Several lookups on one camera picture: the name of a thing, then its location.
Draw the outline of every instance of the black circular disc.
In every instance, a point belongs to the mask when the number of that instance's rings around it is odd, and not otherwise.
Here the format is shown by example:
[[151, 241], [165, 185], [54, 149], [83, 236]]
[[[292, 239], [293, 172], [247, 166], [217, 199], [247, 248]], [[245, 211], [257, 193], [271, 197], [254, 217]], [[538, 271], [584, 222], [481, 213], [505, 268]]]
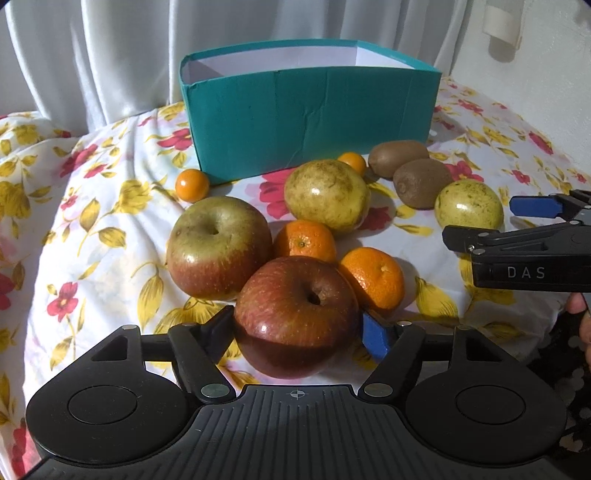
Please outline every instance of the black circular disc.
[[560, 439], [566, 408], [554, 391], [513, 362], [465, 362], [409, 393], [406, 416], [425, 442], [480, 465], [537, 458]]
[[38, 448], [71, 462], [113, 465], [164, 447], [189, 414], [171, 381], [116, 361], [64, 370], [32, 397], [26, 419]]

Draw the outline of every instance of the silver rivet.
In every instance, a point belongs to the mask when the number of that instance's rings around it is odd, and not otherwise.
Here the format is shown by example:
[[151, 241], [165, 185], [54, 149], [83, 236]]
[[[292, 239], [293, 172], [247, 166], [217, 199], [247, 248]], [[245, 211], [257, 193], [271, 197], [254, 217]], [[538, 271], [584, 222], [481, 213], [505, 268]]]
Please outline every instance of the silver rivet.
[[210, 383], [201, 389], [201, 393], [208, 398], [221, 398], [228, 395], [230, 389], [221, 383]]
[[365, 385], [363, 389], [366, 395], [375, 398], [384, 398], [388, 395], [392, 395], [392, 387], [390, 385], [386, 385], [385, 383], [370, 383], [369, 385]]

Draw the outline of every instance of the tangerine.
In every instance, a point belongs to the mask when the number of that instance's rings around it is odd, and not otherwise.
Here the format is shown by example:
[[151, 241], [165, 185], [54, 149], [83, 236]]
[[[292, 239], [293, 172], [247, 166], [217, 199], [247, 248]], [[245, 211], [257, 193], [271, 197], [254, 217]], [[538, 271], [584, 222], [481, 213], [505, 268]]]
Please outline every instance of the tangerine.
[[174, 191], [185, 202], [198, 202], [209, 192], [209, 178], [201, 170], [188, 168], [178, 174]]
[[337, 158], [337, 160], [346, 163], [349, 167], [355, 170], [362, 177], [363, 175], [365, 175], [367, 165], [365, 163], [365, 159], [358, 153], [346, 152], [343, 153], [339, 158]]
[[362, 307], [386, 313], [404, 298], [404, 275], [390, 255], [371, 247], [351, 250], [340, 261], [340, 272], [351, 283]]
[[275, 237], [276, 257], [304, 255], [328, 263], [336, 262], [335, 239], [326, 225], [311, 220], [294, 220]]

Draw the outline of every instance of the bed sheet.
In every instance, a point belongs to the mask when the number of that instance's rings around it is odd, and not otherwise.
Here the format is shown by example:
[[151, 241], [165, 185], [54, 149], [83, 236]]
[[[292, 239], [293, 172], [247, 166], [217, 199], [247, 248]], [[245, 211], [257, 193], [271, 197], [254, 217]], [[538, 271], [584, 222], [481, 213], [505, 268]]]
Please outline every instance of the bed sheet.
[[[509, 109], [441, 82], [431, 156], [456, 179], [484, 181], [511, 216], [509, 198], [586, 188], [590, 177]], [[187, 206], [174, 194], [182, 168], [198, 167], [182, 103], [71, 138], [36, 112], [0, 117], [0, 471], [15, 479], [38, 460], [24, 412], [37, 389], [117, 327], [145, 334], [205, 322], [222, 304], [189, 298], [165, 267], [168, 234]], [[282, 189], [289, 171], [213, 189], [247, 200], [275, 234], [292, 217]], [[339, 254], [367, 245], [399, 260], [406, 297], [391, 320], [438, 332], [479, 328], [518, 359], [550, 330], [566, 296], [475, 288], [468, 260], [449, 252], [433, 212], [404, 206], [392, 183], [368, 179], [369, 215], [338, 240]], [[320, 375], [291, 383], [351, 383], [375, 366], [360, 343]], [[235, 343], [219, 365], [240, 389], [278, 383], [254, 371]], [[423, 375], [441, 366], [432, 365]], [[173, 379], [169, 364], [147, 368]]]

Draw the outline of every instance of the crosshair symbol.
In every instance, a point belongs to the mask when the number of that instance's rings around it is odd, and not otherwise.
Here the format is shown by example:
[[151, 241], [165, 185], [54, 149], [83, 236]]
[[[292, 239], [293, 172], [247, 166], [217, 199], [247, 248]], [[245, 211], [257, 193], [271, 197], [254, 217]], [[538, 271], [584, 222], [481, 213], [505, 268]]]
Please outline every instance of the crosshair symbol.
[[289, 393], [289, 395], [294, 397], [296, 400], [299, 400], [301, 397], [304, 397], [305, 395], [307, 395], [307, 393], [302, 392], [302, 390], [293, 390]]

